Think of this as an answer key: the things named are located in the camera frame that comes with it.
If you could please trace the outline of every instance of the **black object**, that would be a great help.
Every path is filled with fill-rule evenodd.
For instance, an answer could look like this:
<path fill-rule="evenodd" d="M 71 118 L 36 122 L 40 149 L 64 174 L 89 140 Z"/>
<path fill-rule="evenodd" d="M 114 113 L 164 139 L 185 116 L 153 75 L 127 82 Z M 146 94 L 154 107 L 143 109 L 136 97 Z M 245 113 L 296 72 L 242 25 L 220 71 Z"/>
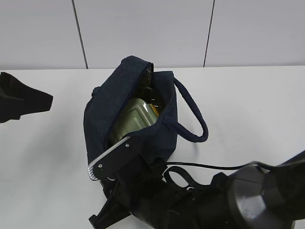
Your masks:
<path fill-rule="evenodd" d="M 140 138 L 131 137 L 97 163 L 120 160 L 119 165 L 96 166 L 101 174 L 113 174 L 113 179 L 101 181 L 108 200 L 89 219 L 95 229 L 130 214 L 155 229 L 292 229 L 294 220 L 305 219 L 304 154 L 292 158 L 292 163 L 267 166 L 269 170 L 249 163 L 201 185 L 180 167 L 147 164 L 142 144 Z M 126 154 L 130 156 L 124 162 Z M 178 186 L 170 172 L 188 185 Z"/>
<path fill-rule="evenodd" d="M 145 160 L 149 164 L 156 158 L 167 161 L 176 148 L 177 134 L 192 142 L 207 139 L 208 129 L 197 105 L 186 88 L 174 78 L 173 73 L 154 73 L 152 63 L 129 56 L 122 60 L 101 87 L 93 90 L 92 98 L 86 106 L 83 125 L 88 164 L 111 146 L 109 135 L 112 128 L 147 71 L 152 74 L 152 87 L 161 94 L 165 108 L 154 125 L 126 135 L 141 136 Z M 202 136 L 192 134 L 177 122 L 175 86 L 199 120 L 203 128 Z"/>
<path fill-rule="evenodd" d="M 0 74 L 0 123 L 48 111 L 52 101 L 53 96 L 24 85 L 8 73 Z"/>

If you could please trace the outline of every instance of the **black cable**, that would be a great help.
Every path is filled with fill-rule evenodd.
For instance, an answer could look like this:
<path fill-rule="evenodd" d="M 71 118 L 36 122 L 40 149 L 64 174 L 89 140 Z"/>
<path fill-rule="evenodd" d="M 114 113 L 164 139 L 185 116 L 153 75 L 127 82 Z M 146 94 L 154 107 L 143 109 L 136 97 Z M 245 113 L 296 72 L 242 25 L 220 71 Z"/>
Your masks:
<path fill-rule="evenodd" d="M 221 166 L 210 166 L 210 165 L 204 165 L 204 164 L 197 164 L 197 163 L 188 163 L 188 162 L 165 162 L 161 164 L 156 164 L 153 166 L 171 166 L 171 165 L 180 165 L 180 166 L 195 166 L 195 167 L 203 167 L 203 168 L 211 168 L 211 169 L 218 169 L 218 170 L 238 170 L 240 168 L 243 168 L 245 166 L 253 165 L 258 166 L 267 170 L 272 170 L 275 168 L 274 166 L 270 166 L 267 164 L 264 164 L 262 162 L 253 161 L 248 164 L 244 164 L 242 166 L 233 166 L 233 167 L 221 167 Z"/>

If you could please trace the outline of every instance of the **black plastic part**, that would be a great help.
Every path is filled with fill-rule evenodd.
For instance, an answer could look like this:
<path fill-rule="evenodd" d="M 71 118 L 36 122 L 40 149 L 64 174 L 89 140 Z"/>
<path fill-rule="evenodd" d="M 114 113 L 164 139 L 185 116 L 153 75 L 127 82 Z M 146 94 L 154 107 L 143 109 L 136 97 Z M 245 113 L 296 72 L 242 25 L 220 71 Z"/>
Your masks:
<path fill-rule="evenodd" d="M 115 150 L 111 151 L 93 166 L 93 173 L 98 179 L 105 179 L 141 154 L 142 141 L 139 137 L 131 137 Z"/>
<path fill-rule="evenodd" d="M 264 201 L 286 220 L 305 219 L 305 163 L 277 167 L 264 180 Z"/>
<path fill-rule="evenodd" d="M 48 111 L 52 101 L 53 96 L 28 87 L 8 73 L 0 74 L 0 123 Z"/>
<path fill-rule="evenodd" d="M 89 221 L 95 229 L 106 229 L 129 215 L 128 209 L 118 204 L 113 196 L 110 196 L 99 214 L 92 215 Z"/>

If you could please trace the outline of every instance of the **black strap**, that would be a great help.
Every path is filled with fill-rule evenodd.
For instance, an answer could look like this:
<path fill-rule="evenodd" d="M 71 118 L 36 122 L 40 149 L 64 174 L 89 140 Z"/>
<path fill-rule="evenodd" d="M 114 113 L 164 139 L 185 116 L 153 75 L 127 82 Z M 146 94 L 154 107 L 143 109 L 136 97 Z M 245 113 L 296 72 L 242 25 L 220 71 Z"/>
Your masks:
<path fill-rule="evenodd" d="M 163 174 L 164 179 L 166 180 L 166 182 L 169 185 L 176 185 L 177 186 L 177 184 L 173 181 L 173 179 L 170 175 L 170 172 L 174 172 L 174 173 L 179 174 L 189 184 L 186 188 L 192 187 L 194 189 L 202 189 L 202 188 L 207 188 L 208 187 L 207 185 L 202 185 L 202 184 L 197 183 L 186 170 L 184 170 L 183 168 L 178 167 L 178 166 L 170 167 Z"/>
<path fill-rule="evenodd" d="M 182 95 L 183 99 L 186 101 L 188 106 L 190 107 L 193 114 L 198 119 L 202 129 L 203 134 L 201 136 L 197 136 L 193 133 L 191 133 L 189 130 L 187 130 L 184 126 L 182 126 L 180 123 L 178 123 L 176 120 L 174 120 L 172 117 L 165 116 L 164 117 L 164 124 L 166 124 L 169 128 L 173 129 L 177 134 L 179 134 L 184 139 L 190 141 L 190 142 L 205 142 L 208 138 L 209 131 L 208 127 L 206 126 L 206 123 L 202 117 L 202 114 L 197 106 L 197 104 L 194 102 L 193 98 L 187 91 L 187 89 L 183 86 L 182 83 L 180 83 L 176 78 L 173 79 L 173 82 L 175 86 L 178 88 L 180 94 Z"/>

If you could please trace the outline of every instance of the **bottle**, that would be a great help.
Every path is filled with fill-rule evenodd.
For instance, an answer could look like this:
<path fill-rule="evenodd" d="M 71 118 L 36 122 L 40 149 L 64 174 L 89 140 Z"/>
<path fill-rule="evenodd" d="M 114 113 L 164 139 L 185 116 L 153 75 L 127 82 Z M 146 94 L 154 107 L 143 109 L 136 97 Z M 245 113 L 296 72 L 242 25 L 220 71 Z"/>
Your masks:
<path fill-rule="evenodd" d="M 143 99 L 151 106 L 156 115 L 159 116 L 165 106 L 162 96 L 158 90 L 153 87 L 152 71 L 152 66 L 146 70 L 145 75 L 139 82 L 138 89 L 136 90 L 133 98 Z"/>

